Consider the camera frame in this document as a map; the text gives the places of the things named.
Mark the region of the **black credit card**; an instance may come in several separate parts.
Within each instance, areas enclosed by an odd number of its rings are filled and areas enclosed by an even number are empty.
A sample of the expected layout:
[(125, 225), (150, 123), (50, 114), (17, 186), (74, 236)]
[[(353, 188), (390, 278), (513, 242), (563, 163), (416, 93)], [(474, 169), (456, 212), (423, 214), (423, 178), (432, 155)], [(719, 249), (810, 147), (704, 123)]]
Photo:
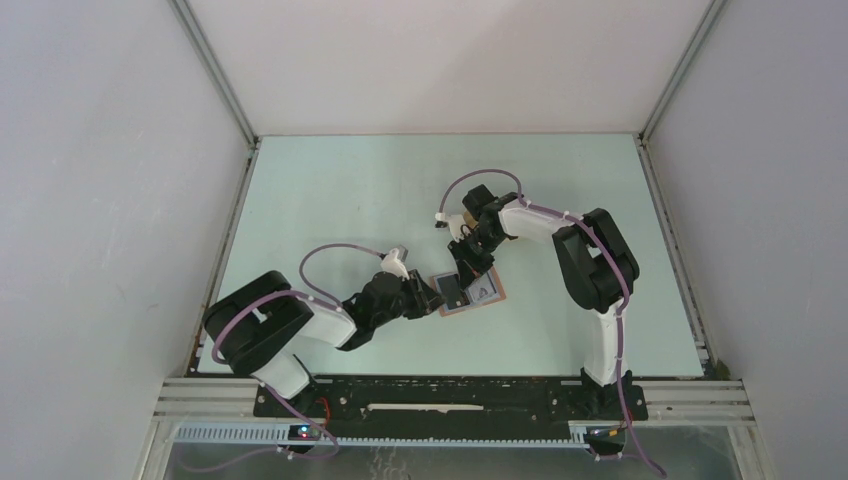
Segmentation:
[(465, 290), (460, 288), (459, 275), (447, 273), (437, 276), (434, 280), (436, 290), (444, 298), (443, 310), (452, 312), (470, 305), (469, 297)]

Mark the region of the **orange leather card holder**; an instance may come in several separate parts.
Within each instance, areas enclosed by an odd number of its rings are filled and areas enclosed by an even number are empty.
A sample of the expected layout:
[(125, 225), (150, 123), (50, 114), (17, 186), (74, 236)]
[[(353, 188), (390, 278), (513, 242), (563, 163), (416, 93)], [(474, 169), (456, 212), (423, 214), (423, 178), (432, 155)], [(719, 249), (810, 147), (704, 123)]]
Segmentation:
[[(435, 278), (444, 274), (447, 273), (438, 274), (430, 278), (430, 283), (435, 290)], [(452, 312), (445, 312), (443, 310), (443, 304), (438, 310), (440, 316), (447, 317), (459, 313), (464, 313), (469, 310), (485, 307), (494, 303), (504, 301), (507, 298), (502, 282), (498, 276), (497, 271), (494, 268), (489, 270), (485, 275), (475, 281), (468, 289), (464, 290), (466, 291), (469, 297), (470, 305), (459, 310), (454, 310)]]

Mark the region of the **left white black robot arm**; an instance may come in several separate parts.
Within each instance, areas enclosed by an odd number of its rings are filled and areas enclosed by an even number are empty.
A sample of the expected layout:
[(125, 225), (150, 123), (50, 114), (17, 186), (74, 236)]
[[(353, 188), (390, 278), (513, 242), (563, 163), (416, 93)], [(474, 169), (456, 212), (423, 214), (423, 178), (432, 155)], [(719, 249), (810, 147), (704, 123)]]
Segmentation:
[(292, 340), (301, 336), (352, 351), (389, 322), (428, 316), (444, 303), (416, 270), (407, 278), (379, 272), (339, 306), (294, 290), (271, 270), (208, 308), (202, 324), (215, 362), (276, 391), (278, 404), (299, 417), (314, 408), (316, 390), (304, 364), (286, 350)]

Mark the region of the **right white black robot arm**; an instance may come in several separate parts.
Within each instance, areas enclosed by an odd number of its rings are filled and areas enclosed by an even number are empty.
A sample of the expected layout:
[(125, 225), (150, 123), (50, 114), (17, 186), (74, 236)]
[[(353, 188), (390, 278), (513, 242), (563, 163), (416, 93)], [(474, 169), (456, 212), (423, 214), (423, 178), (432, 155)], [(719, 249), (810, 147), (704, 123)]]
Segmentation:
[(518, 198), (497, 199), (477, 210), (471, 226), (463, 215), (435, 215), (452, 240), (448, 244), (462, 290), (488, 273), (494, 252), (507, 239), (530, 239), (554, 247), (565, 288), (581, 308), (597, 317), (582, 372), (594, 383), (581, 392), (585, 411), (606, 418), (622, 403), (614, 384), (624, 375), (624, 318), (640, 271), (608, 211), (582, 217)]

